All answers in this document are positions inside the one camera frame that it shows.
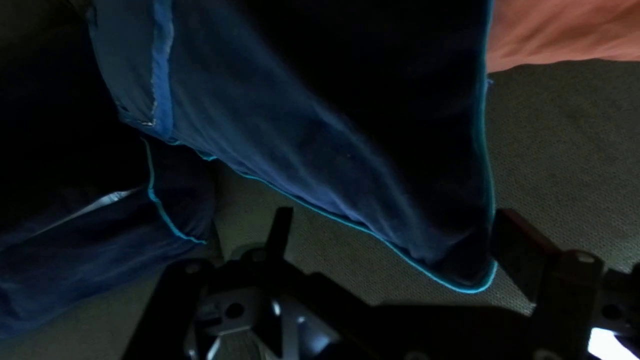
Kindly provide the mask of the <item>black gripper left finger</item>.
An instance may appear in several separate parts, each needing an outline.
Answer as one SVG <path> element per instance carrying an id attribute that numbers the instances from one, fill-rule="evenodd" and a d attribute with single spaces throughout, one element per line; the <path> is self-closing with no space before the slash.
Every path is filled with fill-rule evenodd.
<path id="1" fill-rule="evenodd" d="M 215 266 L 204 258 L 171 263 L 122 353 L 122 360 L 211 360 L 196 312 Z"/>

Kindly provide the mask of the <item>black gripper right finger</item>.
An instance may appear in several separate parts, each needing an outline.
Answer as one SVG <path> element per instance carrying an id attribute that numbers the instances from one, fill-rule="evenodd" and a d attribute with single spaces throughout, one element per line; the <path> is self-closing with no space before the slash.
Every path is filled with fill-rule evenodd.
<path id="1" fill-rule="evenodd" d="M 517 210 L 498 210 L 493 255 L 534 303 L 527 350 L 532 360 L 585 360 L 605 262 L 560 250 Z"/>

